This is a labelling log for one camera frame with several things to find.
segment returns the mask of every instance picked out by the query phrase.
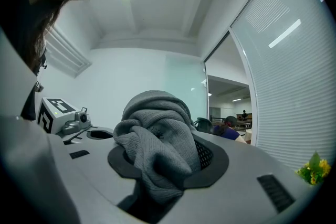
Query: black mesh grille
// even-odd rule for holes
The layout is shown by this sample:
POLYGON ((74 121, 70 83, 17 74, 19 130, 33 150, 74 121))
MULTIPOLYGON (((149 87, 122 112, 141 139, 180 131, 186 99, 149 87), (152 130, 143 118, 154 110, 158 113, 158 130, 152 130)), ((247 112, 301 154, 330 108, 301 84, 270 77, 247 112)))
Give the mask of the black mesh grille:
POLYGON ((260 176, 257 180, 279 213, 294 202, 294 199, 285 190, 282 184, 277 181, 274 175, 260 176))
POLYGON ((199 161, 201 163, 201 169, 204 169, 211 163, 213 154, 207 147, 203 146, 199 142, 195 141, 195 144, 198 152, 198 157, 200 158, 199 161))

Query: air vent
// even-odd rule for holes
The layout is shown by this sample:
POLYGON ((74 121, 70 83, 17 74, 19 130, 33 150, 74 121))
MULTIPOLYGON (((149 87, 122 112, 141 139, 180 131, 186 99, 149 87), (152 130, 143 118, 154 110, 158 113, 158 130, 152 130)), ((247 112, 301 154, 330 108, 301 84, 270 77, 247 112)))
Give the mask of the air vent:
POLYGON ((87 152, 87 151, 76 151, 76 152, 70 153, 70 157, 72 159, 76 159, 76 158, 83 157, 83 156, 88 155, 88 154, 90 154, 90 153, 87 152))
POLYGON ((74 78, 91 65, 56 25, 46 34, 46 43, 47 62, 74 78))
POLYGON ((284 211, 295 201, 274 175, 260 176, 257 179, 278 213, 284 211))

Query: glass wall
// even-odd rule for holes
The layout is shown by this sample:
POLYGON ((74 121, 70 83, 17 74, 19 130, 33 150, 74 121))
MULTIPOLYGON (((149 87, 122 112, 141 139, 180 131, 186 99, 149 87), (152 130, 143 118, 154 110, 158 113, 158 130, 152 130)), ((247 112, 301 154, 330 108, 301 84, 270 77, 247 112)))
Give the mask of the glass wall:
POLYGON ((191 118, 207 118, 207 83, 205 65, 196 57, 167 54, 164 90, 188 106, 191 118))
POLYGON ((256 146, 297 169, 333 161, 336 27, 324 0, 251 0, 232 29, 256 91, 256 146))

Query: yellow flower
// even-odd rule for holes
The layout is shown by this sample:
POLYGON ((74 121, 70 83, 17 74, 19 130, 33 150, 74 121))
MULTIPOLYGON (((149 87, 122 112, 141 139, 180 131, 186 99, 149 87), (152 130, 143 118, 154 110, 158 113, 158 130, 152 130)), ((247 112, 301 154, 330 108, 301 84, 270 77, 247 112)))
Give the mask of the yellow flower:
POLYGON ((311 180, 310 180, 310 183, 312 184, 312 185, 316 185, 316 180, 315 180, 315 178, 311 178, 311 180))
POLYGON ((322 159, 320 161, 320 167, 323 169, 323 174, 322 174, 322 177, 326 177, 329 172, 330 172, 330 165, 328 164, 327 160, 326 159, 322 159))

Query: blue shirt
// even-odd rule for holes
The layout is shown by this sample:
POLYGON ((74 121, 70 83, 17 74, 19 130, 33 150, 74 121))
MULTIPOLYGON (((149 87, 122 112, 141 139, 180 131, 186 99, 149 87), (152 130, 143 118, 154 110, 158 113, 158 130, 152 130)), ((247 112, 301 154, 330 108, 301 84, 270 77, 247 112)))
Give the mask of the blue shirt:
POLYGON ((231 128, 227 128, 225 132, 220 135, 220 137, 224 137, 231 140, 236 140, 239 136, 240 136, 239 133, 231 128))

